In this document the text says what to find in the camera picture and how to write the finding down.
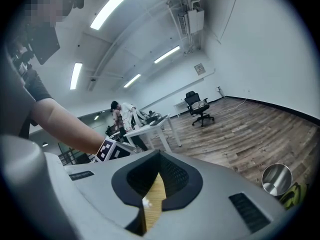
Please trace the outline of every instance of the ceiling light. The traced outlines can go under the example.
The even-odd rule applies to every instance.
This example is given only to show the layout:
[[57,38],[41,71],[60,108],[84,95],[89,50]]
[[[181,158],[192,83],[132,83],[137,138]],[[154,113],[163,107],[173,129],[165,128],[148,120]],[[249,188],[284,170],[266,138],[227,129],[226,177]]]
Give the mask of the ceiling light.
[[162,55],[160,58],[156,59],[154,63],[158,63],[159,61],[162,61],[165,57],[168,57],[170,54],[173,54],[175,51],[178,51],[180,49],[180,46],[178,45],[176,48],[173,48],[171,51],[168,51],[166,54]]
[[141,75],[137,74],[134,78],[132,78],[125,86],[124,88],[127,88],[129,85],[131,85],[134,81],[136,81]]
[[120,5],[124,0],[109,0],[95,17],[91,24],[91,28],[99,30],[102,24],[106,21],[109,15]]
[[82,67],[82,63],[75,63],[74,64],[74,68],[73,68],[73,72],[72,72],[72,78],[71,78],[71,84],[70,84],[70,90],[74,90],[76,89],[77,86],[77,81],[78,81],[78,77],[79,77],[79,73]]

